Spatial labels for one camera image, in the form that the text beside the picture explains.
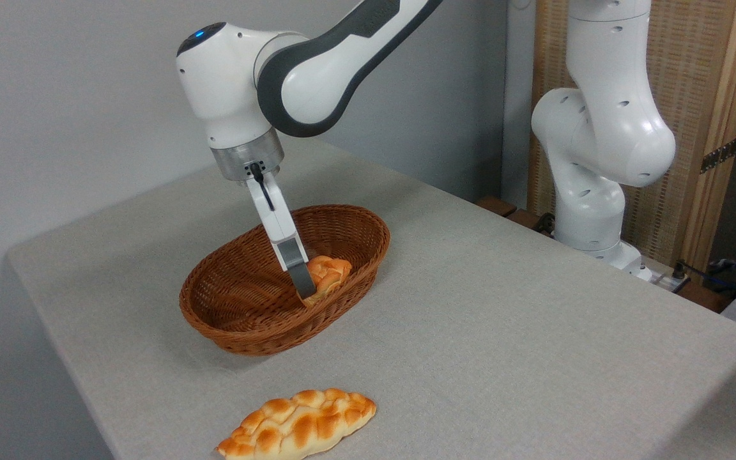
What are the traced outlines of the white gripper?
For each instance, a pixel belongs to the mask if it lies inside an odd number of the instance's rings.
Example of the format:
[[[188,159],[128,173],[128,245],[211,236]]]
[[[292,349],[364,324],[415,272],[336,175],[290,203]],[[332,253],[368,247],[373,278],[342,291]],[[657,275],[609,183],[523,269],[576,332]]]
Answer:
[[[289,274],[299,297],[304,300],[318,290],[310,275],[309,257],[297,234],[294,219],[280,187],[271,172],[246,181],[249,193],[262,221],[281,268]]]

